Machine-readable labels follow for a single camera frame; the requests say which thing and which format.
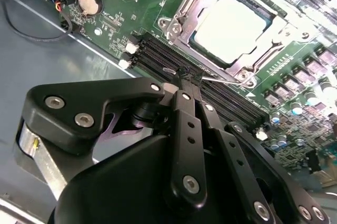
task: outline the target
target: cable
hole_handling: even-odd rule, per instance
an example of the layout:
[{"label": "cable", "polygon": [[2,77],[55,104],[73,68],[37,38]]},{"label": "cable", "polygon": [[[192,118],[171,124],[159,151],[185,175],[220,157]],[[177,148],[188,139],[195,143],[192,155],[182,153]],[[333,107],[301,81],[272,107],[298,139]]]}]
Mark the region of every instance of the cable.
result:
[{"label": "cable", "polygon": [[54,42],[54,41],[59,41],[62,40],[63,38],[66,38],[68,36],[68,34],[70,34],[73,30],[73,23],[71,22],[70,18],[64,13],[62,12],[62,8],[60,5],[60,11],[59,13],[62,15],[62,17],[67,21],[68,23],[68,30],[65,33],[62,33],[60,36],[58,37],[51,37],[51,38],[42,38],[42,37],[35,37],[35,36],[31,36],[28,34],[25,34],[23,32],[21,32],[20,30],[18,30],[12,23],[9,14],[8,14],[8,10],[7,10],[7,6],[5,3],[5,0],[0,0],[4,15],[5,15],[5,19],[7,24],[9,25],[9,27],[14,31],[14,33],[16,33],[17,35],[26,38],[27,40],[30,41],[34,41],[34,42]]},{"label": "cable", "polygon": [[62,11],[61,2],[56,2],[56,3],[55,3],[55,9],[56,9],[58,12],[61,12],[61,11]]}]

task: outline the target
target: screw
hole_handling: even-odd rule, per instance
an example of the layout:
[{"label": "screw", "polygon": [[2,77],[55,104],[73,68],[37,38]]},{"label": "screw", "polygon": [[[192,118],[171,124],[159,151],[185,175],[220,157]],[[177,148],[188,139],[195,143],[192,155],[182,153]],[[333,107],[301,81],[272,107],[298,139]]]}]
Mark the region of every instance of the screw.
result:
[{"label": "screw", "polygon": [[200,187],[198,181],[194,177],[189,175],[184,176],[183,184],[186,190],[189,191],[189,193],[197,194],[199,192]]},{"label": "screw", "polygon": [[159,86],[156,85],[156,84],[154,84],[154,83],[151,84],[151,88],[154,89],[155,91],[159,91],[160,90]]},{"label": "screw", "polygon": [[94,33],[95,33],[97,36],[101,36],[101,35],[103,34],[103,31],[102,31],[102,29],[100,29],[100,28],[95,28]]},{"label": "screw", "polygon": [[75,123],[83,128],[89,128],[94,124],[94,118],[87,113],[79,113],[75,116]]},{"label": "screw", "polygon": [[166,27],[166,21],[165,20],[159,20],[159,26]]},{"label": "screw", "polygon": [[210,112],[213,111],[213,107],[211,105],[206,104],[205,106],[206,106],[207,110],[209,110]]},{"label": "screw", "polygon": [[254,208],[256,213],[264,220],[268,221],[270,219],[270,214],[267,208],[261,202],[254,202]]},{"label": "screw", "polygon": [[185,99],[187,99],[187,100],[190,100],[190,99],[191,99],[190,96],[187,95],[187,94],[185,94],[185,93],[183,93],[183,97],[184,97]]},{"label": "screw", "polygon": [[314,213],[317,216],[317,218],[319,218],[320,220],[325,219],[324,215],[322,214],[322,212],[317,207],[313,207],[312,210],[314,210]]},{"label": "screw", "polygon": [[235,125],[234,129],[237,130],[237,132],[242,133],[242,129],[238,125]]},{"label": "screw", "polygon": [[299,206],[299,211],[305,219],[311,220],[311,215],[306,208],[304,208],[303,206]]},{"label": "screw", "polygon": [[52,109],[61,109],[65,105],[63,99],[59,98],[58,96],[49,96],[44,102],[49,108]]},{"label": "screw", "polygon": [[180,32],[180,31],[181,31],[181,25],[178,24],[178,23],[173,24],[173,26],[172,26],[172,31],[173,31],[174,33]]}]

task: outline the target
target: mounting hole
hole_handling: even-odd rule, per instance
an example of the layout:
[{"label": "mounting hole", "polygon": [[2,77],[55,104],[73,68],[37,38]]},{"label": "mounting hole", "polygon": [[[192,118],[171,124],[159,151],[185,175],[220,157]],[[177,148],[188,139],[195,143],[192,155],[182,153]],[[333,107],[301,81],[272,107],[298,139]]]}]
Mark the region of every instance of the mounting hole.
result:
[{"label": "mounting hole", "polygon": [[188,137],[187,140],[189,141],[190,144],[195,143],[195,140],[192,137]]}]

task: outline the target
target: metal rod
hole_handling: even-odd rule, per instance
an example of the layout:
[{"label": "metal rod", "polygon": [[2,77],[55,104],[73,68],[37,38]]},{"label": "metal rod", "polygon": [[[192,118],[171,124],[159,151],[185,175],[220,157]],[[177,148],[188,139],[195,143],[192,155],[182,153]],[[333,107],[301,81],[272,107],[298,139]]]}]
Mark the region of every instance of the metal rod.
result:
[{"label": "metal rod", "polygon": [[207,76],[203,76],[202,80],[218,82],[218,83],[227,83],[227,84],[233,84],[233,85],[242,85],[243,84],[243,83],[238,83],[238,82],[230,82],[230,81],[220,80],[220,79],[207,77]]}]

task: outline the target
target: metal pin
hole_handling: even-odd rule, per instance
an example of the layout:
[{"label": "metal pin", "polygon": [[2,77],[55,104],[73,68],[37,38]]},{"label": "metal pin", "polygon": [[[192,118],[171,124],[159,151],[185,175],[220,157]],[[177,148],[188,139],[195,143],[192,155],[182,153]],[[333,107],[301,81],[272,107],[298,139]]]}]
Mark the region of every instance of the metal pin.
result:
[{"label": "metal pin", "polygon": [[151,88],[154,89],[155,91],[159,91],[160,90],[159,86],[156,85],[156,84],[154,84],[154,83],[151,84]]},{"label": "metal pin", "polygon": [[209,110],[210,112],[213,111],[213,107],[209,104],[206,104],[205,107],[207,108],[207,110]]},{"label": "metal pin", "polygon": [[237,132],[242,133],[242,129],[238,125],[235,125],[234,129],[237,130]]}]

